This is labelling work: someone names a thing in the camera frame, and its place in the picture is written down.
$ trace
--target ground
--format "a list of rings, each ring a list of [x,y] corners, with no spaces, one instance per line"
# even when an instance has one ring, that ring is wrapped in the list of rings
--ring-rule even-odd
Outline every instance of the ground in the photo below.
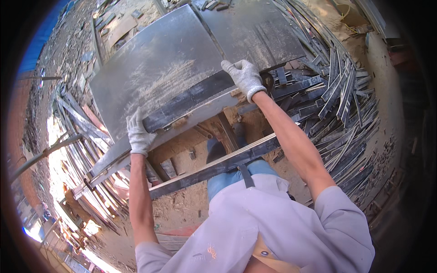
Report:
[[[348,27],[340,22],[341,16],[329,1],[304,0],[304,3],[330,28],[352,58],[355,61],[360,61],[362,66],[372,74],[371,87],[375,87],[376,94],[380,99],[379,115],[382,121],[379,132],[369,143],[375,143],[378,152],[382,153],[384,150],[383,145],[390,136],[393,135],[395,141],[402,142],[400,139],[400,136],[403,135],[401,98],[399,86],[393,84],[398,82],[397,73],[388,59],[384,42],[378,34],[373,32],[369,38],[369,49],[366,50],[365,35],[351,37],[346,34],[349,31]],[[93,49],[90,18],[94,9],[95,1],[93,0],[82,0],[73,7],[66,15],[65,22],[52,33],[43,48],[35,74],[37,75],[44,68],[46,76],[62,76],[67,83],[68,90],[78,103],[90,106],[99,115],[87,84],[93,76],[91,72],[95,66],[95,60],[88,63],[80,61],[83,53]],[[104,15],[104,19],[106,19],[111,13],[116,14],[116,18],[108,25],[108,28],[113,30],[120,21],[122,14],[130,14],[135,9],[141,10],[144,15],[138,21],[139,25],[124,37],[124,41],[127,41],[141,28],[159,18],[159,13],[152,0],[121,0]],[[84,23],[82,30],[80,29],[81,23]],[[104,62],[115,53],[114,47],[108,47],[107,39],[108,35],[102,38],[99,36],[98,38]],[[82,74],[88,76],[83,91],[78,85]],[[47,120],[51,115],[50,99],[53,96],[55,85],[55,81],[46,81],[41,89],[33,87],[30,92],[24,140],[27,148],[34,154],[49,145]],[[225,114],[231,124],[240,121],[236,109],[227,109]],[[259,110],[244,114],[241,121],[245,124],[248,143],[263,137],[262,131],[268,128],[268,123]],[[189,157],[187,149],[190,148],[195,150],[196,159],[194,160]],[[202,167],[206,162],[206,138],[196,134],[193,130],[185,132],[159,149],[159,152],[150,153],[150,159],[161,162],[171,158],[177,174],[193,171]],[[371,152],[372,149],[366,149],[366,156],[369,156]],[[278,151],[275,150],[263,157],[282,178],[290,182],[290,193],[298,202],[304,204],[310,198],[308,188],[286,158],[278,163],[273,163],[272,160],[277,153]],[[392,157],[391,164],[388,164],[385,176],[391,173],[391,169],[399,161],[399,152],[395,151],[390,156]],[[41,195],[44,202],[49,204],[49,207],[53,207],[53,197],[50,196],[49,192],[62,192],[62,182],[51,179],[49,167],[49,162],[46,159],[38,163],[38,171],[33,172],[33,181],[36,189],[40,189],[39,184],[42,183],[45,190],[41,190],[39,195]],[[365,201],[362,206],[365,207],[368,202],[370,201]],[[182,230],[189,235],[190,231],[192,232],[208,217],[206,182],[195,184],[155,200],[153,209],[156,232],[180,235]],[[128,219],[116,218],[114,221],[118,225],[118,234],[107,228],[102,228],[96,234],[100,246],[93,251],[104,261],[122,272],[135,271],[132,227]]]

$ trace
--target saw table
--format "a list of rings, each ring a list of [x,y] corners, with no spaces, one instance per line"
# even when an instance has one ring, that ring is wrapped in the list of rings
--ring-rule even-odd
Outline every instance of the saw table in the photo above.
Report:
[[[305,56],[289,23],[269,0],[234,0],[222,11],[201,11],[203,3],[195,0],[153,22],[91,80],[95,103],[115,144],[89,171],[87,185],[75,190],[76,198],[130,163],[126,117],[138,106],[146,114],[148,132],[164,130],[154,149],[245,100],[222,71],[222,60],[247,59],[266,72]],[[228,171],[233,162],[241,163],[243,157],[250,161],[278,146],[272,134],[223,158],[224,167],[218,169]],[[179,177],[177,183],[169,180],[159,190],[152,188],[151,195],[156,198],[203,181],[218,169],[207,165],[201,175]],[[159,176],[160,170],[154,172]]]

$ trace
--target person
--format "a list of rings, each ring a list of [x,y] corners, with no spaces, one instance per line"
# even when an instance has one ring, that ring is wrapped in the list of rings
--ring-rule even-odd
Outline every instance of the person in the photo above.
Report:
[[[236,170],[208,181],[209,217],[172,256],[154,232],[146,180],[145,159],[156,134],[146,132],[137,109],[127,118],[127,130],[132,148],[129,213],[138,272],[368,272],[375,249],[363,212],[336,186],[307,135],[265,93],[256,66],[246,60],[223,61],[222,68],[263,112],[307,183],[314,210],[291,200],[288,182],[256,159],[247,164],[255,187],[246,188]],[[210,154],[220,154],[220,145],[209,144]]]

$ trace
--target glove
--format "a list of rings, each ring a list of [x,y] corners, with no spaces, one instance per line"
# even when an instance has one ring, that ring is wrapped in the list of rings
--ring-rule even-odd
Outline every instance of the glove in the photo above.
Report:
[[[142,124],[143,114],[140,107],[135,114],[126,117],[131,154],[142,154],[148,156],[147,151],[156,138],[156,134],[149,134]]]
[[[246,95],[247,101],[253,104],[252,96],[258,91],[266,91],[267,89],[261,84],[262,79],[258,73],[257,67],[246,61],[241,60],[235,64],[228,61],[222,61],[222,68],[226,71],[234,81],[235,85]]]

